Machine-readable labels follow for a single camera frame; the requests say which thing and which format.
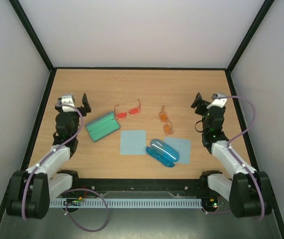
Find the light blue cleaning cloth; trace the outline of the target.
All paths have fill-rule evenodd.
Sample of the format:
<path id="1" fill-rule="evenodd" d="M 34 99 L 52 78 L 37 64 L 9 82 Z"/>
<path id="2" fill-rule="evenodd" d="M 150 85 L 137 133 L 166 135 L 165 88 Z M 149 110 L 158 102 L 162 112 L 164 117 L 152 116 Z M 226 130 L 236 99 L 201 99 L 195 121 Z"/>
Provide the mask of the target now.
<path id="1" fill-rule="evenodd" d="M 120 138 L 120 155 L 145 155 L 146 131 L 123 130 Z"/>

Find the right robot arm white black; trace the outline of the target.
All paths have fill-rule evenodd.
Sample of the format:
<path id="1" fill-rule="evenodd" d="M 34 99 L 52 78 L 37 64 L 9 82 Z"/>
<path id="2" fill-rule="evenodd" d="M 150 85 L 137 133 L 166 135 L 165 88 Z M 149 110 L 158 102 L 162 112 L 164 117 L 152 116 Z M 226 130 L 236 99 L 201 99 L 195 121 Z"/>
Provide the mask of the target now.
<path id="1" fill-rule="evenodd" d="M 272 187 L 269 176 L 249 165 L 233 148 L 232 140 L 223 131 L 226 102 L 230 96 L 213 94 L 212 102 L 202 99 L 200 93 L 191 107 L 201 116 L 202 144 L 215 156 L 231 176 L 228 179 L 221 172 L 204 172 L 205 180 L 200 190 L 205 195 L 217 192 L 229 202 L 230 211 L 236 218 L 255 217 L 262 220 L 272 212 Z"/>

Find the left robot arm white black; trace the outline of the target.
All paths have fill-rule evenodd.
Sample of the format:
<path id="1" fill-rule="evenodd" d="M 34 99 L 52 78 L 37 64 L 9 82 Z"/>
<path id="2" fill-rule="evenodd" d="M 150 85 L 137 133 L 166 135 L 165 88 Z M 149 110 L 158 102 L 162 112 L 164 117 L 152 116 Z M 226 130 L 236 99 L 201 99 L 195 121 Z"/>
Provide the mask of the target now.
<path id="1" fill-rule="evenodd" d="M 75 107 L 73 94 L 58 99 L 52 147 L 33 166 L 14 172 L 9 181 L 6 200 L 6 213 L 9 216 L 25 220 L 42 219 L 48 212 L 51 200 L 72 187 L 77 172 L 58 172 L 58 169 L 74 155 L 83 118 L 91 112 L 86 95 L 82 97 L 82 104 L 81 107 Z"/>

